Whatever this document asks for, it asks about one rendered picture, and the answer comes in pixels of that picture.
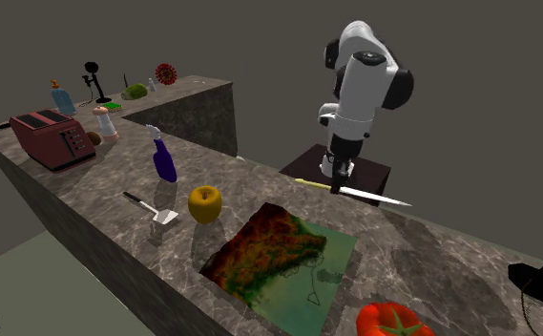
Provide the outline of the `yellow apple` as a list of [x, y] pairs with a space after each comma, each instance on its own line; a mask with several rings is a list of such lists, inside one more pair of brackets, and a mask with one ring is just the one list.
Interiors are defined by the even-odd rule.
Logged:
[[215, 221], [220, 214], [222, 198], [219, 190], [211, 185], [203, 185], [194, 189], [188, 198], [188, 209], [196, 222], [208, 224]]

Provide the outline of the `dark robot stand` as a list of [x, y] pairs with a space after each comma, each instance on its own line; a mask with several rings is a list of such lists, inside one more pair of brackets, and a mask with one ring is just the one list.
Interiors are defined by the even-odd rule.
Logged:
[[[282, 168], [280, 173], [291, 178], [306, 179], [329, 185], [331, 178], [325, 176], [320, 168], [325, 150], [325, 145], [315, 144]], [[381, 196], [384, 193], [391, 168], [361, 157], [355, 158], [353, 163], [354, 169], [346, 186]]]

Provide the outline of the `purple spray bottle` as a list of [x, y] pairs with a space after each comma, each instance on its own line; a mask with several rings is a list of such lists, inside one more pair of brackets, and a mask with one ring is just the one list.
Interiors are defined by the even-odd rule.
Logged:
[[175, 183], [178, 180], [175, 164], [172, 156], [169, 153], [164, 141], [161, 139], [161, 131], [158, 127], [146, 124], [154, 144], [156, 145], [156, 151], [153, 154], [154, 165], [157, 169], [157, 173], [161, 179], [168, 182]]

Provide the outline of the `blue bottle with orange cap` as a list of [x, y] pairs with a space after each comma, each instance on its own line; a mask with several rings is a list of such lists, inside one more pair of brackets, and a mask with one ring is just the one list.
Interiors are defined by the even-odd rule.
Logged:
[[66, 116], [74, 116], [76, 108], [70, 95], [60, 87], [56, 80], [52, 80], [52, 99], [59, 112]]

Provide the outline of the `red toaster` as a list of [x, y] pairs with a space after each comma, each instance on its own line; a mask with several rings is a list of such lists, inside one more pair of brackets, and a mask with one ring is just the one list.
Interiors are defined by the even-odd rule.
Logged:
[[81, 124], [53, 109], [15, 115], [10, 127], [22, 149], [52, 172], [59, 172], [96, 155]]

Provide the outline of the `black handled metal spatula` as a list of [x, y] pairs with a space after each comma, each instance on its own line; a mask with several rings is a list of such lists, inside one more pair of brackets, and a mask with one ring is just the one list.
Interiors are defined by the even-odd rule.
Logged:
[[166, 224], [168, 224], [169, 222], [175, 220], [178, 217], [177, 212], [175, 212], [173, 210], [170, 210], [170, 209], [157, 210], [155, 207], [149, 205], [148, 203], [146, 203], [142, 199], [136, 197], [135, 195], [133, 195], [133, 194], [131, 194], [129, 192], [124, 191], [123, 195], [125, 197], [137, 202], [142, 207], [144, 207], [144, 208], [148, 209], [149, 211], [151, 211], [154, 214], [153, 221], [155, 221], [157, 223], [160, 223], [162, 225], [166, 225]]

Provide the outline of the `red spiky ball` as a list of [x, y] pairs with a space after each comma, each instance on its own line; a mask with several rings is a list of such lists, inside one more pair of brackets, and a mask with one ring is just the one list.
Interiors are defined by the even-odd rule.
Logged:
[[156, 67], [155, 75], [162, 85], [172, 85], [178, 78], [176, 69], [168, 63], [159, 64]]

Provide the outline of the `white and pink pepper mill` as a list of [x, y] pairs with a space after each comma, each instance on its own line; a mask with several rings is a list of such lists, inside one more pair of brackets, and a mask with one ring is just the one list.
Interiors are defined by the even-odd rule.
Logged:
[[109, 118], [109, 110], [105, 107], [93, 108], [93, 114], [96, 116], [100, 134], [106, 142], [117, 142], [119, 139], [118, 133], [112, 121]]

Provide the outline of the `red tomato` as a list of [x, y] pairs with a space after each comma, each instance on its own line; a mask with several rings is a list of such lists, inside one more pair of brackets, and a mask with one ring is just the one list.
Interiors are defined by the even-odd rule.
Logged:
[[365, 305], [356, 319], [357, 336], [436, 336], [415, 312], [394, 302]]

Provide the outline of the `green mossy lump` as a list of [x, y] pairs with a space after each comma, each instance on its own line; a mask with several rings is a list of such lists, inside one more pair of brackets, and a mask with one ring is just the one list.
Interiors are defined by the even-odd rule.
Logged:
[[148, 94], [148, 89], [142, 83], [136, 83], [127, 87], [122, 93], [121, 98], [124, 100], [137, 100], [145, 97]]

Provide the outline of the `yellow handled knife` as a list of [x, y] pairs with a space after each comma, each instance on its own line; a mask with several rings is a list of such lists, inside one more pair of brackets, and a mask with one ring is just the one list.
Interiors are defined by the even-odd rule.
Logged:
[[[314, 182], [314, 181], [309, 181], [309, 180], [305, 180], [305, 179], [302, 179], [302, 178], [296, 178], [295, 181], [298, 182], [298, 183], [301, 183], [301, 184], [318, 187], [318, 188], [325, 189], [325, 190], [328, 190], [328, 191], [330, 191], [332, 189], [332, 187], [330, 185], [326, 185], [326, 184], [322, 184], [322, 183]], [[339, 194], [344, 194], [344, 195], [360, 197], [360, 198], [364, 198], [364, 199], [368, 199], [368, 200], [377, 200], [377, 201], [387, 202], [387, 203], [396, 204], [396, 205], [409, 206], [409, 203], [406, 203], [406, 202], [403, 202], [403, 201], [400, 201], [400, 200], [383, 197], [383, 196], [380, 196], [380, 195], [372, 194], [372, 193], [365, 192], [365, 191], [362, 191], [362, 190], [349, 188], [349, 187], [346, 187], [346, 186], [340, 187], [338, 193]]]

